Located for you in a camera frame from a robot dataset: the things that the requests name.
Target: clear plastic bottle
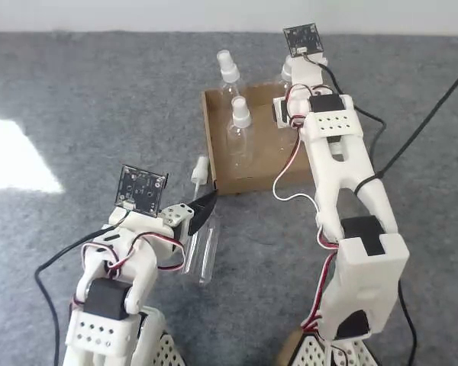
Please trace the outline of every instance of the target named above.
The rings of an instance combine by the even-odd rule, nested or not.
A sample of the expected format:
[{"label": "clear plastic bottle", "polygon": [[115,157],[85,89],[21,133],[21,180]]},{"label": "clear plastic bottle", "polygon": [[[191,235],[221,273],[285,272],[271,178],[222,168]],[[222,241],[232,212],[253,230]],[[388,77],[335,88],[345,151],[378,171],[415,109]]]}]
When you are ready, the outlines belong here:
[{"label": "clear plastic bottle", "polygon": [[227,106],[229,107],[234,98],[243,95],[246,85],[241,79],[239,69],[228,50],[219,51],[217,60],[221,67],[222,75],[220,90],[223,99],[227,102]]},{"label": "clear plastic bottle", "polygon": [[[282,71],[275,77],[275,98],[286,95],[287,91],[292,87],[292,61],[293,58],[288,55],[282,66]],[[292,128],[280,128],[279,134],[279,148],[285,153],[291,151],[297,139],[297,132]]]},{"label": "clear plastic bottle", "polygon": [[247,176],[253,162],[253,124],[246,98],[233,98],[232,119],[227,127],[227,154],[231,158],[231,171],[236,178]]},{"label": "clear plastic bottle", "polygon": [[276,96],[275,98],[286,95],[292,86],[292,57],[288,55],[282,66],[282,71],[275,77]]}]

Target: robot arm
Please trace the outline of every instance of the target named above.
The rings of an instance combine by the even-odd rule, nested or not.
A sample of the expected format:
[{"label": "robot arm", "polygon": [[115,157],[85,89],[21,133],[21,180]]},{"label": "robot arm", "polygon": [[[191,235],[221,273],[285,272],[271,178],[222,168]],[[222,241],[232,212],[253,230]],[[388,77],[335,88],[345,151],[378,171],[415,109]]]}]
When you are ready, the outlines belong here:
[{"label": "robot arm", "polygon": [[[184,365],[173,353],[163,314],[145,307],[144,302],[159,269],[173,271],[183,266],[189,235],[207,220],[217,195],[158,213],[162,178],[134,167],[123,168],[118,207],[104,226],[115,228],[82,247],[84,273],[73,299],[76,306],[66,335],[64,365],[152,364],[161,339],[172,345],[167,347],[172,352],[169,356]],[[178,252],[181,263],[160,265]]]},{"label": "robot arm", "polygon": [[354,191],[374,171],[352,98],[329,90],[313,92],[323,82],[318,63],[327,63],[322,53],[293,59],[295,90],[286,105],[290,116],[303,116],[299,135],[314,177],[317,224],[328,240],[339,244],[318,316],[306,324],[317,324],[329,342],[355,341],[382,331],[409,252],[380,180],[367,183],[358,194],[369,216],[342,220],[337,212],[340,190]]}]

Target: cardboard tray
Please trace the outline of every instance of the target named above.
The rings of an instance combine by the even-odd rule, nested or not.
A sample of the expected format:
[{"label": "cardboard tray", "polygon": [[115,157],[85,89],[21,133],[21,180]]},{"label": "cardboard tray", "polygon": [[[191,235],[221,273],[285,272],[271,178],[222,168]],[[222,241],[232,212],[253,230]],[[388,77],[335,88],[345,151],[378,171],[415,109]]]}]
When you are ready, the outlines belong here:
[{"label": "cardboard tray", "polygon": [[[261,84],[248,87],[243,94],[255,129],[254,157],[243,178],[236,178],[231,173],[231,161],[226,150],[226,129],[231,118],[231,106],[218,89],[202,92],[211,175],[219,194],[271,189],[297,138],[295,130],[278,129],[273,120],[273,98],[282,95],[281,89],[274,84]],[[279,187],[303,182],[311,182],[311,170],[302,144],[292,166],[280,179]]]}]

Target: bottle cap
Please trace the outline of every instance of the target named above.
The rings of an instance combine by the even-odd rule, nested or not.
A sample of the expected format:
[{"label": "bottle cap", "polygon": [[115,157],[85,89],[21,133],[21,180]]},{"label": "bottle cap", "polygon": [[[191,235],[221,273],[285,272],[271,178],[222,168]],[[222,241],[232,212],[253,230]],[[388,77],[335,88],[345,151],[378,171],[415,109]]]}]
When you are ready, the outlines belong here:
[{"label": "bottle cap", "polygon": [[251,114],[247,107],[245,97],[236,97],[232,100],[232,121],[239,128],[246,128],[251,125]]},{"label": "bottle cap", "polygon": [[228,50],[221,50],[217,53],[217,60],[221,67],[222,79],[225,82],[233,83],[239,80],[240,74],[236,64],[232,60]]}]

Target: gray carpet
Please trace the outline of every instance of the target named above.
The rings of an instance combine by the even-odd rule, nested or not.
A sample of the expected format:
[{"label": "gray carpet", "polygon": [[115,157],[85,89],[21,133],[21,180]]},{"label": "gray carpet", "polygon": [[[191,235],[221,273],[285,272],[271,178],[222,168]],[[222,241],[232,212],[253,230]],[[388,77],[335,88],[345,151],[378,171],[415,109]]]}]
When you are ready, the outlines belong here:
[{"label": "gray carpet", "polygon": [[[342,88],[389,122],[378,166],[458,76],[458,38],[323,42]],[[51,364],[53,327],[33,271],[105,222],[122,163],[170,173],[163,205],[190,197],[192,164],[205,151],[199,95],[218,84],[223,47],[248,82],[273,77],[286,55],[278,34],[0,34],[0,119],[21,128],[64,190],[0,189],[0,364]],[[362,122],[369,139],[376,125]],[[458,365],[458,91],[385,186],[411,252],[404,292],[419,332],[417,364]],[[352,215],[351,196],[342,198],[343,215]],[[165,313],[189,365],[268,365],[311,306],[325,256],[313,240],[314,213],[268,192],[223,197],[218,211],[210,286],[161,274],[149,305]],[[80,270],[74,253],[43,276],[62,337]],[[384,365],[408,357],[399,310],[369,342]]]}]

